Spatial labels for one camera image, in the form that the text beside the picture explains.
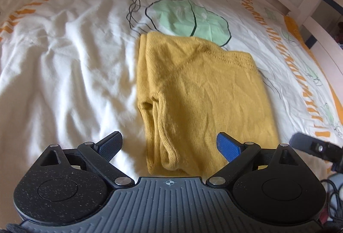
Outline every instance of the blue gripper pad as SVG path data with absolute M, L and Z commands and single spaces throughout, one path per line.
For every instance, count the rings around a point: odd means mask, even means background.
M 24 221 L 30 233 L 315 233 L 311 221 L 278 227 L 241 212 L 225 189 L 210 188 L 199 177 L 140 178 L 117 189 L 93 216 L 75 224 L 44 226 Z
M 217 149 L 228 162 L 233 161 L 244 150 L 244 145 L 225 132 L 217 135 Z

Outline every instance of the white duvet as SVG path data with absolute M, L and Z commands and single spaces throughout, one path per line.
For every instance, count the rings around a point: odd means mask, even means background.
M 297 131 L 315 136 L 318 120 L 308 111 L 303 89 L 242 0 L 26 0 L 42 4 L 23 8 L 18 2 L 0 1 L 0 227 L 20 222 L 13 190 L 51 143 L 73 148 L 118 130 L 124 144 L 111 163 L 135 180 L 148 175 L 135 86 L 141 33 L 200 36 L 225 50 L 251 53 L 281 142 Z M 325 77 L 287 32 L 281 14 L 255 1 L 253 6 L 282 36 L 306 78 L 330 133 L 322 139 L 341 146 L 342 125 Z M 326 176 L 327 164 L 304 159 L 319 178 Z

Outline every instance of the black cable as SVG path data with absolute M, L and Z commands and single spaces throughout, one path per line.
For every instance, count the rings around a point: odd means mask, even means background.
M 329 202 L 328 202 L 328 214 L 329 217 L 332 219 L 332 222 L 328 221 L 325 223 L 324 227 L 327 227 L 327 230 L 332 230 L 332 231 L 320 231 L 320 232 L 337 232 L 337 233 L 343 233 L 343 201 L 340 198 L 340 192 L 337 189 L 336 185 L 334 184 L 333 181 L 330 179 L 324 179 L 320 181 L 321 183 L 328 183 L 331 185 L 333 192 L 329 196 Z M 336 204 L 337 208 L 335 209 L 332 206 L 332 198 L 336 198 Z

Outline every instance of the folded sweater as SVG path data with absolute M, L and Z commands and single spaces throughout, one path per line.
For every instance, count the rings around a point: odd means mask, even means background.
M 227 164 L 226 132 L 263 148 L 279 144 L 263 81 L 250 54 L 197 37 L 150 32 L 139 41 L 138 108 L 149 172 L 208 178 Z

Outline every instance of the black line drawing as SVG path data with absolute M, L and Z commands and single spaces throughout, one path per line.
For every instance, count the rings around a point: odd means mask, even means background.
M 280 95 L 280 92 L 277 90 L 277 88 L 275 88 L 275 86 L 273 85 L 273 83 L 263 74 L 263 72 L 260 70 L 260 69 L 258 69 L 258 72 L 261 74 L 261 76 L 263 77 L 263 83 L 267 86 L 267 87 L 269 87 L 272 91 L 273 91 L 273 93 L 275 93 L 275 91 L 278 93 L 278 96 L 279 96 L 279 98 L 282 100 L 282 98 L 281 98 L 281 95 Z
M 308 65 L 306 65 L 306 70 L 306 76 L 310 77 L 317 86 L 323 86 L 323 83 L 321 82 L 318 75 Z
M 136 33 L 138 33 L 139 35 L 141 35 L 137 30 L 135 30 L 133 28 L 133 25 L 131 23 L 131 20 L 135 21 L 136 24 L 138 25 L 145 25 L 147 26 L 150 30 L 152 30 L 148 24 L 146 23 L 141 23 L 141 22 L 138 22 L 132 15 L 133 12 L 138 12 L 141 8 L 141 0 L 131 0 L 132 3 L 130 4 L 129 6 L 129 12 L 128 14 L 126 15 L 126 20 L 129 22 L 129 25 L 130 25 L 130 29 L 135 31 Z M 148 33 L 147 31 L 143 30 L 142 28 L 138 27 L 138 29 L 140 29 L 141 31 L 145 32 L 145 33 Z
M 284 28 L 281 28 L 281 35 L 282 38 L 289 44 L 294 47 L 299 47 L 299 44 L 297 43 L 296 39 Z

